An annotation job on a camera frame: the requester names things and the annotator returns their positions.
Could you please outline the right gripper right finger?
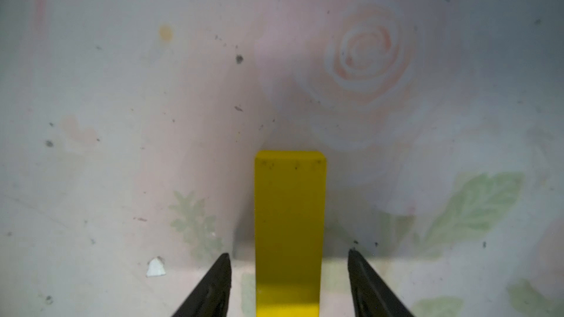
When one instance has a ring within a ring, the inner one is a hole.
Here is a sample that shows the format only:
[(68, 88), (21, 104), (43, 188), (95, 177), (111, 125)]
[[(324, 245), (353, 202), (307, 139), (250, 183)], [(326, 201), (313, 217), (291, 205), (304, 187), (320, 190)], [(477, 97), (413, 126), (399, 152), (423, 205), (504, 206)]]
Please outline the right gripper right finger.
[(348, 274), (356, 317), (414, 317), (358, 250), (348, 252)]

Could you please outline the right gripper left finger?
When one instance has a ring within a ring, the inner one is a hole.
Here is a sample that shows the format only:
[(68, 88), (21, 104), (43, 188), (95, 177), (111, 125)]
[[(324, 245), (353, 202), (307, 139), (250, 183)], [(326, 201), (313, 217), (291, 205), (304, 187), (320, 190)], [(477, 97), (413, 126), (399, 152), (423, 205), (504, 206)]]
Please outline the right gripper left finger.
[(172, 317), (227, 317), (231, 292), (231, 260), (221, 254)]

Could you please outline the yellow block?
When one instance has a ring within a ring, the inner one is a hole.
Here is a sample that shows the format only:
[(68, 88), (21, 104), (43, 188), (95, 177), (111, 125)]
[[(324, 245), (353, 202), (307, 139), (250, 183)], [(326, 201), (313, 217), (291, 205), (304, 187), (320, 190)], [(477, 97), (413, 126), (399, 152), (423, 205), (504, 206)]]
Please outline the yellow block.
[(327, 161), (260, 151), (254, 165), (257, 316), (318, 316)]

